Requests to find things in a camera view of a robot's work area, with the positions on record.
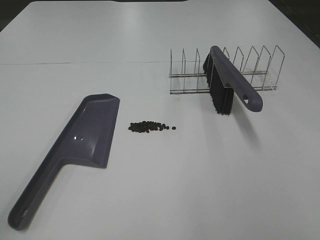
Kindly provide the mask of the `pile of coffee beans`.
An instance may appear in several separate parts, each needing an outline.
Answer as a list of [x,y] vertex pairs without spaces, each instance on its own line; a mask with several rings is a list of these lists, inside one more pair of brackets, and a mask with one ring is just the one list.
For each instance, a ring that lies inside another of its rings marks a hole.
[[128,130],[135,133],[149,133],[150,131],[169,130],[170,127],[164,123],[156,121],[131,122]]

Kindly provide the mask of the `purple plastic dustpan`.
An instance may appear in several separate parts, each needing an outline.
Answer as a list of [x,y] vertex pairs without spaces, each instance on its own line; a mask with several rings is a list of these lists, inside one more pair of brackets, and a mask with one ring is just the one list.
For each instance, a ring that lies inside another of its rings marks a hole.
[[108,165],[120,99],[108,93],[86,96],[8,214],[8,225],[27,228],[62,167]]

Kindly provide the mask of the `purple hand brush black bristles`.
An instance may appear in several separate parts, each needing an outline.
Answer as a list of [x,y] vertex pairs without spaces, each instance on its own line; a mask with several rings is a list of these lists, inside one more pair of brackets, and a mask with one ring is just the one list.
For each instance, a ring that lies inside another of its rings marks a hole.
[[234,95],[238,96],[248,110],[255,113],[262,111],[262,97],[218,46],[210,48],[202,67],[213,106],[218,114],[231,113]]

